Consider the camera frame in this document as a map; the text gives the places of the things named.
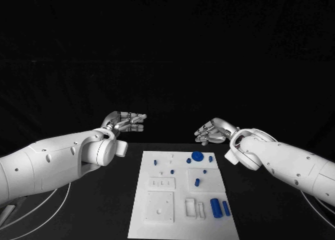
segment table surface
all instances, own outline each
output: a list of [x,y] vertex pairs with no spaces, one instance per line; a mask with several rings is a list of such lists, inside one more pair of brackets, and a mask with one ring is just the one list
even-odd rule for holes
[[[224,157],[228,149],[225,143],[206,146],[130,143],[126,157],[115,156],[108,166],[71,184],[58,214],[20,240],[127,239],[143,151],[215,153],[241,240],[335,239],[335,229],[315,213],[300,191],[276,179],[263,167],[253,171],[241,164],[232,165]],[[66,190],[68,185],[30,216],[0,232],[0,240],[23,235],[49,219]],[[4,224],[23,216],[50,193],[29,196]]]

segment blue cylinder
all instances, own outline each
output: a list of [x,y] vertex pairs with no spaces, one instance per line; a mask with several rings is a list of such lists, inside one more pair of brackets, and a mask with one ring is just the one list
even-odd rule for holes
[[196,178],[195,186],[199,186],[199,178]]
[[230,209],[228,209],[228,206],[227,206],[227,201],[222,201],[222,204],[224,204],[225,214],[227,214],[227,216],[231,216]]
[[196,162],[204,160],[204,154],[199,151],[192,152],[191,157]]
[[217,198],[211,199],[211,205],[214,218],[219,219],[222,217],[222,211],[219,207],[219,200]]

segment cable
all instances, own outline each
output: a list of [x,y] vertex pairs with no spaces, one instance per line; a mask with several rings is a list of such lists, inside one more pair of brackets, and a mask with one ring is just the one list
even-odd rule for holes
[[321,200],[316,198],[316,200],[319,201],[319,203],[324,205],[324,207],[335,214],[335,211],[321,202]]
[[312,205],[312,203],[309,202],[309,199],[306,198],[306,201],[308,201],[308,203],[310,204],[310,206],[312,206],[312,208],[313,208],[313,210],[316,211],[316,213],[319,214],[319,216],[324,218],[324,220],[328,222],[328,224],[335,228],[335,226],[332,225],[332,223],[326,220],[326,218],[322,216],[322,214],[319,213],[319,211],[316,210],[316,208],[313,207],[313,205]]
[[[62,205],[63,205],[63,203],[65,203],[65,201],[66,201],[66,198],[68,198],[68,193],[66,193],[65,199],[63,199],[63,201],[62,201],[61,207],[62,207]],[[10,240],[16,240],[16,239],[22,238],[23,236],[26,236],[27,234],[30,234],[32,232],[35,232],[35,231],[49,222],[49,220],[53,218],[53,216],[56,215],[56,213],[58,213],[59,210],[61,210],[61,207],[58,208],[56,212],[53,213],[53,215],[52,215],[52,217],[48,219],[48,221],[46,221],[35,230],[32,230],[29,233],[26,233],[24,235],[22,235],[22,236],[10,239]]]
[[17,221],[20,221],[26,216],[29,216],[37,209],[39,207],[45,204],[45,202],[50,199],[50,197],[53,196],[56,190],[52,192],[52,194],[49,195],[49,197],[46,198],[46,200],[42,202],[42,204],[23,216],[20,217],[17,220],[14,220],[13,222],[10,222],[7,225],[4,225],[3,227],[0,227],[0,230],[3,230],[4,228],[7,228],[9,226],[11,226]]

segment blue disc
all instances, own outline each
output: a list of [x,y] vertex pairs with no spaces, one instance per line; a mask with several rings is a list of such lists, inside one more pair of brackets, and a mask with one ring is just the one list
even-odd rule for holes
[[204,160],[204,154],[199,151],[192,152],[191,157],[196,162],[201,162]]

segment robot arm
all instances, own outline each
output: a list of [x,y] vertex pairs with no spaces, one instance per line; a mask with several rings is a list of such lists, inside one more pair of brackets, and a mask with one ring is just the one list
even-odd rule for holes
[[225,158],[251,170],[263,165],[270,174],[335,206],[335,163],[309,151],[279,142],[258,129],[240,130],[222,119],[212,119],[195,132],[196,142],[219,143],[228,138]]
[[48,192],[124,157],[127,142],[120,132],[143,131],[147,115],[113,112],[95,130],[43,139],[0,158],[0,205],[11,199]]

